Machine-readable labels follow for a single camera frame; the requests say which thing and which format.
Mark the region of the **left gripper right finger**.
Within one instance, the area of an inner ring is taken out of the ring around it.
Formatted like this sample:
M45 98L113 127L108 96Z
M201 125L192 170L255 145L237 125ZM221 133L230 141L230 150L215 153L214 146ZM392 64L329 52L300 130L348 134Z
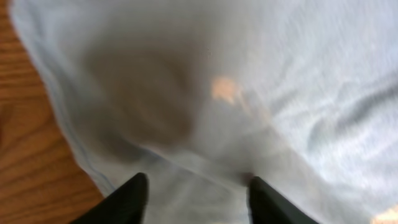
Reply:
M248 185L248 208L252 224L318 224L258 176Z

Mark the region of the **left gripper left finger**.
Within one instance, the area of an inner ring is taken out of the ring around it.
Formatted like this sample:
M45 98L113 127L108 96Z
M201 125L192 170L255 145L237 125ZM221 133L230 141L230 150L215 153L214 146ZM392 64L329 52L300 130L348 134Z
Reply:
M137 173L70 224L141 224L148 197L149 180L144 173Z

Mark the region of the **light blue printed t-shirt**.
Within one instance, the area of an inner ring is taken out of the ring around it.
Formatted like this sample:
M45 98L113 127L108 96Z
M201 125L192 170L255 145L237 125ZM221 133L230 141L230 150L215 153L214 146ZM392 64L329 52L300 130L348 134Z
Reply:
M397 1L12 1L79 166L146 223L247 223L254 174L319 223L397 205Z

